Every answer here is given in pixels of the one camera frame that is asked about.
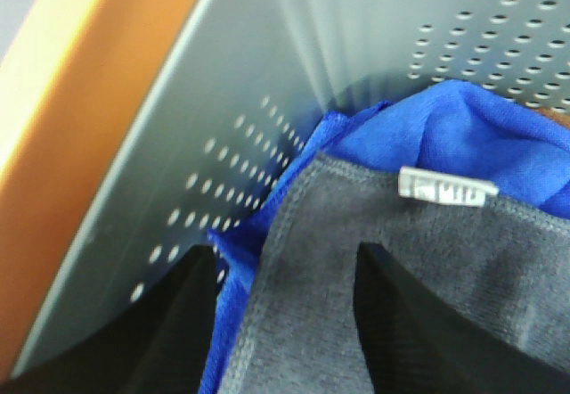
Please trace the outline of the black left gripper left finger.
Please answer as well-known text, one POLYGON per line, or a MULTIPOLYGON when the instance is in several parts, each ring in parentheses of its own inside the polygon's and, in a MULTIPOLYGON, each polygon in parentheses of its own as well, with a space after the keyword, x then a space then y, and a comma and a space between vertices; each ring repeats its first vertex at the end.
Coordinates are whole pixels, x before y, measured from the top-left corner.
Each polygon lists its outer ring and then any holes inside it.
POLYGON ((143 297, 3 393, 196 393, 213 336, 216 256, 196 245, 143 297))

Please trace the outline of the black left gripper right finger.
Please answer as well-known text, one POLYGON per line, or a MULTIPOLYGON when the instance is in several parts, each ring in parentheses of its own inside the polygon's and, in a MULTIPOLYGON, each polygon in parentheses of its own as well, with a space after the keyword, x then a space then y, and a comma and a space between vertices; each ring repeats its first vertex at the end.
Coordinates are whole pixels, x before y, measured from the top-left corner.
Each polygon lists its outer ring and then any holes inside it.
POLYGON ((377 393, 567 393, 569 375, 445 304, 382 245, 356 257, 354 318, 377 393))

